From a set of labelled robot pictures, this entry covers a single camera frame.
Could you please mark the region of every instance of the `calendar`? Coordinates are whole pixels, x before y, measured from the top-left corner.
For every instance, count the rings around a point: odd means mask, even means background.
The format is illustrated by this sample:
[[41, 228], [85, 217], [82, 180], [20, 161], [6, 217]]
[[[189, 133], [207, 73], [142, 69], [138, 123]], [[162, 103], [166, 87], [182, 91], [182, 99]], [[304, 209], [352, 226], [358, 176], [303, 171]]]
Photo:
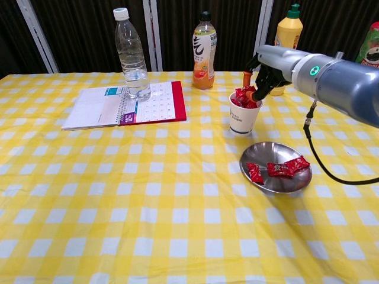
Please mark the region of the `calendar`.
[[130, 99], [125, 86], [84, 89], [62, 129], [187, 119], [179, 81], [153, 83], [150, 89], [151, 97], [146, 101]]

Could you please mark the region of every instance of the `red cover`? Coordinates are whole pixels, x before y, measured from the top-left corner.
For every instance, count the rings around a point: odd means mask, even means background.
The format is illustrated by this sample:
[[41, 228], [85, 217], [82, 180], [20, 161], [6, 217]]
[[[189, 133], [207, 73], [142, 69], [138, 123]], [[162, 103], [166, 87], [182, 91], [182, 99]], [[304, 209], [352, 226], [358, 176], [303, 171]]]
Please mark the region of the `red cover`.
[[180, 81], [174, 81], [174, 82], [171, 82], [171, 86], [172, 86], [172, 96], [173, 96], [174, 108], [175, 108], [175, 118], [174, 119], [144, 121], [144, 122], [123, 122], [121, 120], [120, 124], [118, 126], [187, 120], [187, 115], [185, 113], [182, 83]]

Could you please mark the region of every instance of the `white paper cup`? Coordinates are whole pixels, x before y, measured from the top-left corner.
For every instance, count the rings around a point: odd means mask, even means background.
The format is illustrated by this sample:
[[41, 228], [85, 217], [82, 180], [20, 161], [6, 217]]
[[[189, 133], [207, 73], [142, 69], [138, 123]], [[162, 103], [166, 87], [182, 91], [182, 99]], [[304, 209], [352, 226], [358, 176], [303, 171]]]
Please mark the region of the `white paper cup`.
[[236, 136], [247, 136], [253, 130], [256, 117], [261, 109], [262, 101], [257, 102], [257, 108], [241, 108], [232, 103], [231, 99], [236, 97], [233, 92], [229, 96], [230, 104], [230, 130]]

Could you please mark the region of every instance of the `metal plate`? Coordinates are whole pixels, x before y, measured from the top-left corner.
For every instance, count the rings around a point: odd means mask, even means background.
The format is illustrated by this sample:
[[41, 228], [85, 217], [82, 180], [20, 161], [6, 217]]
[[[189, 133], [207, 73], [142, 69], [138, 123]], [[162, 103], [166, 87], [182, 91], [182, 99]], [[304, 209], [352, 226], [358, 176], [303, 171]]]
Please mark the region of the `metal plate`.
[[281, 164], [300, 156], [301, 154], [298, 151], [286, 145], [275, 142], [260, 142], [251, 145], [243, 152], [239, 166], [244, 176], [250, 180], [246, 163], [259, 165], [265, 184], [259, 185], [254, 182], [253, 184], [257, 187], [270, 192], [292, 193], [302, 190], [310, 183], [312, 179], [311, 167], [296, 172], [293, 177], [278, 177], [269, 176], [266, 166], [268, 162]]

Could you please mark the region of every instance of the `yellow checkered tablecloth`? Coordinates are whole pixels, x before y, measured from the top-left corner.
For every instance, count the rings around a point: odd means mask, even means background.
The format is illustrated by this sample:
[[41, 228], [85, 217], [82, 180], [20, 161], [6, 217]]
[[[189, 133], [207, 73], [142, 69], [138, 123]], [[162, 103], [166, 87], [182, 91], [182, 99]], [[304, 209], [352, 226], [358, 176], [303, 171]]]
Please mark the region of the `yellow checkered tablecloth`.
[[[379, 283], [379, 185], [344, 186], [311, 155], [312, 100], [267, 97], [252, 137], [229, 132], [228, 95], [181, 80], [188, 120], [65, 132], [82, 88], [119, 73], [0, 80], [0, 283]], [[346, 179], [379, 174], [379, 131], [319, 105], [311, 131]], [[312, 163], [300, 196], [266, 195], [239, 170], [247, 146], [277, 141]]]

